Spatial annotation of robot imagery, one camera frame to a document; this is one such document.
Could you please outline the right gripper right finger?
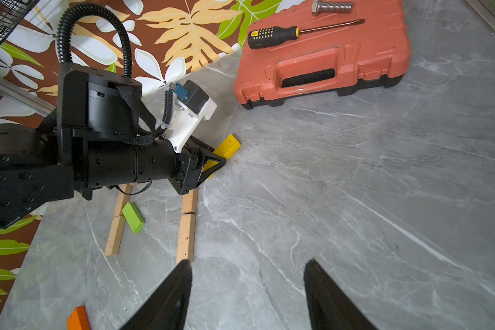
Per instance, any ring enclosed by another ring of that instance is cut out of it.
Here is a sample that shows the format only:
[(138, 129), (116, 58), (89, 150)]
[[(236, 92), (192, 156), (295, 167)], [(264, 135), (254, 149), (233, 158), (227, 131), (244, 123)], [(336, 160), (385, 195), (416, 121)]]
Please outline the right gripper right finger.
[(312, 329), (377, 329), (315, 259), (303, 279)]

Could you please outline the green block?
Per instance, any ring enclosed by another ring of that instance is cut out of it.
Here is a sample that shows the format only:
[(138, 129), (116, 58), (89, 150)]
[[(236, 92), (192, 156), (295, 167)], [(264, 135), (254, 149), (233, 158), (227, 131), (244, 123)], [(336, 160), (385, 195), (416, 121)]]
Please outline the green block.
[(133, 202), (127, 202), (122, 209), (122, 214), (133, 233), (138, 234), (145, 226), (145, 221)]

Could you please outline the yellow block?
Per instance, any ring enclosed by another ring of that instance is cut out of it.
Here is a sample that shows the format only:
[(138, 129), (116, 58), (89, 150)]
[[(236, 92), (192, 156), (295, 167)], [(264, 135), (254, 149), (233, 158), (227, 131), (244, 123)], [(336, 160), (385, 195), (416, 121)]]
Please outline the yellow block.
[(241, 143), (236, 139), (235, 136), (230, 134), (215, 150), (213, 153), (206, 153), (206, 155), (218, 155), (227, 161), (240, 149)]

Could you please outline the wooden block number 70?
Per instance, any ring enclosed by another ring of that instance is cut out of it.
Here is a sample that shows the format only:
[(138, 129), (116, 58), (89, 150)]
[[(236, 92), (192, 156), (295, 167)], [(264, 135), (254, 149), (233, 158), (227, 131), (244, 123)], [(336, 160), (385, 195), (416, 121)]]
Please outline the wooden block number 70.
[(131, 184), (118, 185), (116, 188), (119, 191), (117, 201), (115, 203), (113, 217), (120, 217), (122, 215), (122, 209), (129, 202), (132, 188)]

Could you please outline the wooden block number 53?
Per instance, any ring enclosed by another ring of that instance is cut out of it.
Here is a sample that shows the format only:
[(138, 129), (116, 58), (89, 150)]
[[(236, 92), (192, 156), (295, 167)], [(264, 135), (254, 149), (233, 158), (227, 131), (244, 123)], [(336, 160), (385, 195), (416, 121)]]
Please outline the wooden block number 53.
[(183, 215), (197, 213), (198, 193), (199, 193), (199, 188), (194, 188), (183, 196), (183, 202), (181, 207), (181, 213)]

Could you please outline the wooden block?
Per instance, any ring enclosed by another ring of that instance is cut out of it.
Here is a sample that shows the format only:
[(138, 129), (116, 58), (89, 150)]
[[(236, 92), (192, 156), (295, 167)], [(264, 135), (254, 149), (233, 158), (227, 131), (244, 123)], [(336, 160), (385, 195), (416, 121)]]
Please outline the wooden block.
[(176, 263), (194, 260), (195, 229), (196, 215), (194, 213), (183, 214), (180, 218)]

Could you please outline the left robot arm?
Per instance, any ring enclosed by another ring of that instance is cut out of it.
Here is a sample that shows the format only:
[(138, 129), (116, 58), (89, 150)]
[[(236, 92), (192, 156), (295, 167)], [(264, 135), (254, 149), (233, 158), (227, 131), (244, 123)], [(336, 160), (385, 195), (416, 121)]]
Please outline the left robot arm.
[[(73, 62), (74, 26), (89, 16), (105, 19), (117, 31), (123, 74)], [(209, 119), (216, 107), (196, 83), (166, 90), (161, 120), (144, 105), (142, 85), (132, 77), (131, 43), (113, 12), (98, 4), (73, 5), (60, 18), (56, 45), (56, 109), (37, 128), (0, 124), (0, 229), (47, 202), (75, 193), (89, 200), (103, 187), (150, 187), (155, 180), (169, 180), (185, 195), (226, 165), (213, 147), (193, 136), (199, 119)]]

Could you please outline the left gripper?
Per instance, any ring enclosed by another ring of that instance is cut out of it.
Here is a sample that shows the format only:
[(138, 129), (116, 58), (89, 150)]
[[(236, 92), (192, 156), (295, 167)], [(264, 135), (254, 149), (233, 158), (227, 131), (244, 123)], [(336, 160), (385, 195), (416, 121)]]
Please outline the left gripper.
[(195, 136), (189, 137), (181, 153), (168, 140), (147, 146), (123, 142), (90, 142), (87, 152), (74, 159), (74, 189), (91, 200), (93, 190), (105, 186), (169, 180), (179, 195), (198, 188), (226, 165), (227, 159)]

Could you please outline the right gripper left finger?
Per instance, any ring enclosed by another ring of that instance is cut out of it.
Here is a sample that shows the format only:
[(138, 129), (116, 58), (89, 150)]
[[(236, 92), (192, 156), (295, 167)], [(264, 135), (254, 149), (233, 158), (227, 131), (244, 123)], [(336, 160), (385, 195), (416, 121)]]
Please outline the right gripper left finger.
[(183, 330), (192, 287), (191, 262), (180, 261), (121, 329)]

